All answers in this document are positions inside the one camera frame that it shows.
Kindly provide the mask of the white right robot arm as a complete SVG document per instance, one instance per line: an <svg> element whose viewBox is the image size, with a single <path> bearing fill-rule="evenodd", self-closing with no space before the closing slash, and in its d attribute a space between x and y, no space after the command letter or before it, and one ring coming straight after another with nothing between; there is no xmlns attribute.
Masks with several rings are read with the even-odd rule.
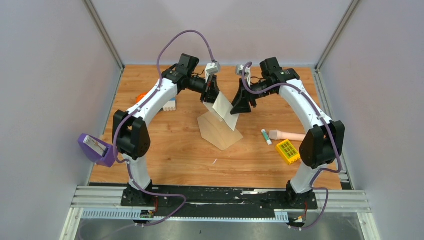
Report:
<svg viewBox="0 0 424 240"><path fill-rule="evenodd" d="M285 201L290 208L298 209L305 203L305 194L312 191L319 174L329 171L329 164L340 161L346 128L340 120L332 120L320 109L293 68L284 69L276 57L267 58L260 63L262 78L252 83L248 73L251 66L248 62L235 69L241 78L230 113L250 113L258 99L272 94L281 96L293 109L306 135L299 148L301 164L287 183Z"/></svg>

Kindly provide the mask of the orange curved toy track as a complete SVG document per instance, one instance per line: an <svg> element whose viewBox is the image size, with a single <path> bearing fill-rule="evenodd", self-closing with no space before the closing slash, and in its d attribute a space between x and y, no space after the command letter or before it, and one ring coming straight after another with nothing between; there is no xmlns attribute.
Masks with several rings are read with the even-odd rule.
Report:
<svg viewBox="0 0 424 240"><path fill-rule="evenodd" d="M141 94L139 94L136 98L135 98L135 102L138 103L140 102L148 93L147 92L143 92Z"/></svg>

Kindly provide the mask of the tan paper envelope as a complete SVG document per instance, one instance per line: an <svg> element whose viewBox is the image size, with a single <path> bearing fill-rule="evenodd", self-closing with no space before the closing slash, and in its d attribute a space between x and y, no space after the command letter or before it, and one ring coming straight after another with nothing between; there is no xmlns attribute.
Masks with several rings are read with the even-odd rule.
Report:
<svg viewBox="0 0 424 240"><path fill-rule="evenodd" d="M243 139L243 135L237 129L231 130L223 120L219 120L211 112L199 116L197 122L201 137L221 151Z"/></svg>

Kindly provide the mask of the yellow building block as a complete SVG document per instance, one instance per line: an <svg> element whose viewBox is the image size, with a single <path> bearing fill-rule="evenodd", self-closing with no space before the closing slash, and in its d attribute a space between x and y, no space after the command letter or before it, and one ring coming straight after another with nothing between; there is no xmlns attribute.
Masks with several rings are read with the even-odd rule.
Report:
<svg viewBox="0 0 424 240"><path fill-rule="evenodd" d="M284 162L291 165L301 159L300 153L289 139L285 139L275 146L276 151Z"/></svg>

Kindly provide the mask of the pink toy microphone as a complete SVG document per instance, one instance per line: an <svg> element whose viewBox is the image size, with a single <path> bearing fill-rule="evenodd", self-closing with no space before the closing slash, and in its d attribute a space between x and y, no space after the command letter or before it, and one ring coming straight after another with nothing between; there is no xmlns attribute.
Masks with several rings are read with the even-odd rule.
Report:
<svg viewBox="0 0 424 240"><path fill-rule="evenodd" d="M297 142L302 142L306 137L305 134L283 132L280 130L270 130L268 136L271 140L290 140Z"/></svg>

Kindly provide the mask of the lined letter paper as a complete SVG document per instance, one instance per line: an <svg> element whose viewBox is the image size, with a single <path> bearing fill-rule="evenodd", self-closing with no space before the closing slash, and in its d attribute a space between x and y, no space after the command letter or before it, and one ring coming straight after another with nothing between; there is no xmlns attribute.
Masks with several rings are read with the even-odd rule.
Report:
<svg viewBox="0 0 424 240"><path fill-rule="evenodd" d="M222 92L218 94L214 103L203 104L220 122L225 122L232 131L236 130L240 114L231 114L233 106Z"/></svg>

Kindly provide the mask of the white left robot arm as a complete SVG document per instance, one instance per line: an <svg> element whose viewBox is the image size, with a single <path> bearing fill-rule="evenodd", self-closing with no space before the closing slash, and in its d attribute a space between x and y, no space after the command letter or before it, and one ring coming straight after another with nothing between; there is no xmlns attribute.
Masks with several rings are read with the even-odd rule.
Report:
<svg viewBox="0 0 424 240"><path fill-rule="evenodd" d="M159 73L159 80L147 95L127 111L118 110L113 116L113 156L122 154L134 200L140 206L149 206L153 192L148 189L152 180L147 171L146 154L151 146L148 127L165 104L183 90L200 94L202 103L214 103L220 91L217 73L221 66L213 60L204 69L204 77L195 74L199 59L182 54L179 62Z"/></svg>

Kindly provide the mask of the purple box with card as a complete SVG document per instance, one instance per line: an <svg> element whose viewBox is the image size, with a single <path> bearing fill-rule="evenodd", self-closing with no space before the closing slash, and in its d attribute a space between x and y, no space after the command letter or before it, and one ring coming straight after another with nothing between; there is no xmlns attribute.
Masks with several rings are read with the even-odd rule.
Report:
<svg viewBox="0 0 424 240"><path fill-rule="evenodd" d="M111 168L116 162L113 145L85 133L79 136L77 142L92 163Z"/></svg>

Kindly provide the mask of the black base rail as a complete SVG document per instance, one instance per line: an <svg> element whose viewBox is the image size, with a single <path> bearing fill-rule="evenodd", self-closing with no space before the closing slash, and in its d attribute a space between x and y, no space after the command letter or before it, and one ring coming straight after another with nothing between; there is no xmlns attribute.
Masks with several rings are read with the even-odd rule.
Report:
<svg viewBox="0 0 424 240"><path fill-rule="evenodd" d="M166 217L176 210L174 217L205 218L272 218L276 210L317 210L315 194L295 197L283 189L258 190L253 188L155 185L147 187L153 196L129 184L123 190L121 206L152 207L157 217Z"/></svg>

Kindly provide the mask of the white green glue stick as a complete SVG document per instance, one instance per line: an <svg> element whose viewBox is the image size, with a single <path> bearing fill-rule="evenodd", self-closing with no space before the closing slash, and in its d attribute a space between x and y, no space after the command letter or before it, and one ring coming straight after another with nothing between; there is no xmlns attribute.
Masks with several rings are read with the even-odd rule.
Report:
<svg viewBox="0 0 424 240"><path fill-rule="evenodd" d="M265 139L266 143L267 143L268 145L271 145L271 144L272 144L272 140L270 139L270 137L269 137L269 135L268 135L267 131L266 131L265 129L262 129L262 130L261 130L261 133L262 133L262 135L263 135L263 137L264 137L264 139Z"/></svg>

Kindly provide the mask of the white and blue building block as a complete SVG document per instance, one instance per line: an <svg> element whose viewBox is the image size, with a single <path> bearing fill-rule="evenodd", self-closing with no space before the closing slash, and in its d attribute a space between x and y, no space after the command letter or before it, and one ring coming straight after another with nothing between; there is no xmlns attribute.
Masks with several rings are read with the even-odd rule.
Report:
<svg viewBox="0 0 424 240"><path fill-rule="evenodd" d="M171 112L177 110L177 100L176 98L170 99L163 107L162 110L165 112Z"/></svg>

